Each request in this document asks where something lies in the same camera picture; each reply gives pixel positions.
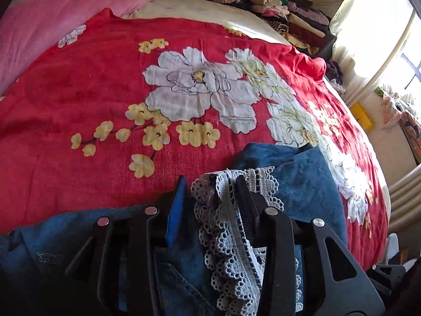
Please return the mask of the blue denim pants lace hem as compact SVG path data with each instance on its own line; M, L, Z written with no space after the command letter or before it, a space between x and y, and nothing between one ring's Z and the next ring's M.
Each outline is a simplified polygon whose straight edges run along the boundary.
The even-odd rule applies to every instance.
M273 167L280 185L275 196L287 215L302 221L322 218L346 240L343 202L319 148L248 144L233 166L239 170ZM100 217L122 220L140 212L141 207L135 206L65 213L2 235L1 314L90 315L81 296L70 296L64 271ZM159 279L172 315L216 314L192 202L184 206L174 245L159 248L157 259L163 266Z

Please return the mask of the red floral bed sheet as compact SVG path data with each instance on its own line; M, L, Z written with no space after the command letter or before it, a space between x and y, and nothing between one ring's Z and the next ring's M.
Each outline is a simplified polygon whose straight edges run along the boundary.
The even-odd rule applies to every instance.
M52 46L1 97L1 232L76 210L150 203L179 175L229 167L249 143L319 146L367 268L390 199L373 147L293 46L188 19L108 9Z

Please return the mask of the yellow box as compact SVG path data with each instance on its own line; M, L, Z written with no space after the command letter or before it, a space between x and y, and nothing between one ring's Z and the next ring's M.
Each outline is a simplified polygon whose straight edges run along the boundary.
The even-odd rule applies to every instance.
M371 132L375 124L359 102L354 103L350 111L365 133Z

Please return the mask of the pile of folded clothes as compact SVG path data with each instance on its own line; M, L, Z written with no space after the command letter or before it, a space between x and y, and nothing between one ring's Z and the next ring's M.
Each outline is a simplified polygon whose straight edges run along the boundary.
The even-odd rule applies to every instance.
M331 18L309 0L246 0L248 10L264 20L299 51L329 61L336 36Z

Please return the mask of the cream mattress cover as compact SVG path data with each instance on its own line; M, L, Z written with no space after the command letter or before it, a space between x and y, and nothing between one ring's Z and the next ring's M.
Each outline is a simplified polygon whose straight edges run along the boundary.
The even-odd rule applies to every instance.
M206 0L151 0L125 19L179 18L219 24L250 38L270 43L289 43L268 23L251 12Z

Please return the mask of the pink quilt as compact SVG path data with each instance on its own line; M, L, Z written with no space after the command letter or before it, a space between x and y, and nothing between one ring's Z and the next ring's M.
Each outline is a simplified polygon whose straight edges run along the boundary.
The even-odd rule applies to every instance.
M1 93L44 51L105 8L116 16L150 0L28 0L1 17Z

